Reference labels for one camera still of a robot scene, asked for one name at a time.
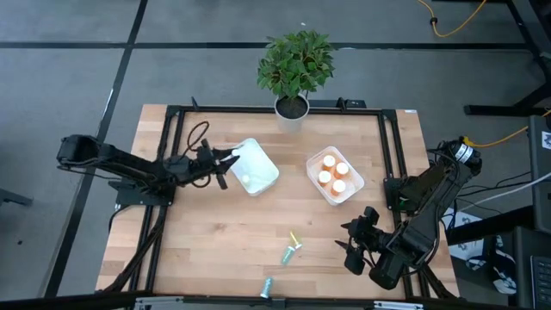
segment white plant pot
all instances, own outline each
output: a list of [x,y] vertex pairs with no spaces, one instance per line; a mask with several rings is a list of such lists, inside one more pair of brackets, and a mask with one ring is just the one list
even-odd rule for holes
[[304,121],[304,118],[308,115],[308,111],[310,111],[310,103],[308,102],[308,99],[306,99],[306,97],[302,94],[299,94],[299,97],[306,102],[306,113],[297,119],[289,119],[280,115],[276,107],[279,97],[274,101],[275,114],[277,115],[277,126],[284,133],[298,133],[302,129],[302,122]]

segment gray carpet floor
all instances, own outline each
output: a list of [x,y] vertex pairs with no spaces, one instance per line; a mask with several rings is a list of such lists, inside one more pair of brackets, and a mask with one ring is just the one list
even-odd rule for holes
[[[430,4],[443,33],[477,5]],[[138,0],[0,0],[0,42],[126,42],[138,6]],[[520,3],[519,10],[538,32],[529,8]],[[429,17],[415,0],[150,0],[137,42],[258,42],[303,28],[327,33],[333,42],[443,42],[432,33]],[[522,36],[509,10],[490,3],[445,42],[510,43],[522,42]],[[145,103],[190,104],[194,96],[203,105],[271,105],[273,96],[256,86],[264,52],[133,50],[106,142],[129,151]],[[59,139],[96,134],[121,56],[121,49],[0,49],[0,188],[34,198],[31,207],[0,208],[1,300],[42,294],[80,179],[56,169]],[[526,52],[340,50],[334,56],[335,78],[311,98],[343,96],[373,108],[416,109],[427,146],[459,135],[494,141],[518,130],[526,119],[465,116],[462,106],[512,104],[543,82]],[[484,170],[473,184],[494,184],[529,170],[523,135],[483,150],[482,156]],[[504,212],[530,203],[529,192],[522,192],[486,207]],[[104,180],[94,180],[60,294],[94,290],[114,204],[115,192]],[[493,215],[477,208],[469,212]],[[464,297],[505,302],[491,287],[465,280],[470,278],[464,272],[457,274]]]

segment wooden table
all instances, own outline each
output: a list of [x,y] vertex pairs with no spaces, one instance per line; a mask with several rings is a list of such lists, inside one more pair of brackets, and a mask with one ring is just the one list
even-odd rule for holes
[[[155,159],[165,110],[165,105],[143,107],[132,154]],[[404,110],[397,110],[397,114],[407,171],[418,175],[428,167],[418,115]],[[278,167],[280,176],[273,187],[257,197],[248,196],[231,172],[226,175],[229,189],[225,191],[215,180],[205,189],[179,188],[164,229],[155,293],[258,297],[266,277],[273,276],[272,296],[405,298],[402,284],[388,291],[372,282],[368,266],[363,276],[351,274],[343,266],[344,250],[333,242],[348,240],[340,225],[357,218],[366,206],[376,208],[381,215],[379,228],[393,231],[382,189],[386,172],[376,117],[309,115],[301,133],[288,135],[278,130],[276,117],[271,114],[188,112],[180,152],[189,130],[204,120],[210,122],[205,137],[212,147],[229,148],[254,138]],[[396,171],[390,124],[387,131]],[[335,146],[365,181],[363,189],[337,207],[327,203],[306,175],[306,160],[326,146]],[[133,207],[116,216],[97,288],[107,287],[134,254],[143,215],[143,207]],[[440,247],[430,267],[446,288],[458,295],[441,228]],[[291,230],[302,238],[304,246],[288,266],[281,266]],[[139,288],[145,286],[148,265],[146,257]],[[412,282],[419,295],[417,279]]]

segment potted plant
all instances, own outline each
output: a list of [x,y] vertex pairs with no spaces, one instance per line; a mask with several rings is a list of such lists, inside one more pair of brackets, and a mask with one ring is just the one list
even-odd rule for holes
[[277,96],[275,114],[283,132],[300,131],[310,109],[308,92],[316,91],[318,85],[323,86],[328,77],[333,77],[335,68],[330,55],[333,48],[327,36],[300,31],[281,39],[268,38],[271,43],[266,57],[259,62],[257,84],[261,89],[268,87]]

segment clear plastic container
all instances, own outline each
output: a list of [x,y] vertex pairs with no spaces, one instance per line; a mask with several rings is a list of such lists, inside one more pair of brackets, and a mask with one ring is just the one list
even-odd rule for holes
[[239,159],[230,170],[249,195],[260,195],[274,185],[279,170],[255,139],[246,139],[235,147],[238,149],[233,153],[239,155]]
[[[343,180],[346,184],[346,189],[339,196],[334,196],[331,193],[331,186],[333,186],[333,182],[335,182],[336,180],[336,178],[334,177],[335,167],[333,167],[333,169],[330,171],[331,180],[326,186],[321,187],[321,185],[319,185],[318,183],[318,174],[322,171],[322,164],[326,155],[332,155],[337,160],[337,163],[346,163],[350,168],[349,173],[341,178],[341,180]],[[313,185],[319,190],[321,195],[323,195],[327,202],[329,202],[329,204],[331,204],[332,206],[337,206],[338,204],[343,203],[352,195],[354,195],[358,190],[362,189],[363,185],[365,184],[362,176],[358,174],[354,167],[352,167],[348,160],[344,158],[343,154],[341,154],[341,152],[339,152],[335,146],[327,146],[323,151],[308,159],[308,161],[306,162],[306,173],[308,174],[308,177],[312,181]]]

